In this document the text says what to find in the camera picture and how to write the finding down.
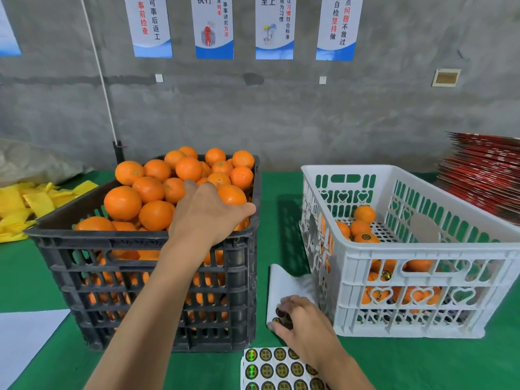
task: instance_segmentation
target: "sheet of round stickers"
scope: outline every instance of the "sheet of round stickers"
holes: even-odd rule
[[[242,390],[326,390],[325,382],[288,347],[250,348],[242,357]]]

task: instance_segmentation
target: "wall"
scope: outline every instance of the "wall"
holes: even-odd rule
[[[0,137],[113,168],[80,0],[3,1],[23,56],[0,58]],[[520,0],[365,0],[353,63],[315,61],[321,0],[298,0],[291,61],[255,60],[254,0],[233,0],[234,61],[195,58],[190,0],[167,0],[173,60],[134,57],[124,0],[86,3],[128,159],[187,144],[248,149],[264,170],[431,170],[444,131],[518,136]],[[438,67],[462,68],[457,88],[430,87]]]

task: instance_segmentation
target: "poster illustration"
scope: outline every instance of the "poster illustration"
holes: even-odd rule
[[[135,57],[171,59],[166,0],[125,0]]]
[[[363,0],[322,0],[316,60],[352,61]]]
[[[233,49],[231,0],[191,0],[195,53],[198,59],[229,59]]]
[[[21,55],[22,52],[16,42],[15,33],[12,31],[4,5],[0,0],[0,57]]]
[[[255,0],[257,60],[292,60],[296,0]]]

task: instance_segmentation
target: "green table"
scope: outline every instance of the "green table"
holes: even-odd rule
[[[432,175],[420,175],[431,179]],[[267,274],[271,263],[294,275],[308,272],[297,222],[302,174],[263,173],[258,230],[258,310],[253,346],[278,346],[266,328]],[[113,173],[81,180],[106,183]],[[67,308],[38,249],[31,241],[0,245],[0,313]],[[520,383],[520,282],[487,326],[483,340],[341,338],[378,390],[517,389]],[[90,351],[68,316],[11,387],[82,389],[101,353]],[[173,354],[165,389],[239,389],[241,353]]]

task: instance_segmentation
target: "blue and white poster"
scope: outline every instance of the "blue and white poster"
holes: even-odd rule
[[[0,57],[21,56],[22,52],[16,42],[15,33],[5,13],[4,5],[0,0]]]
[[[166,0],[125,0],[135,57],[171,59]]]
[[[292,60],[296,0],[256,0],[257,60]]]
[[[322,0],[316,60],[352,61],[363,0]]]
[[[191,0],[195,53],[198,59],[235,57],[231,0]]]

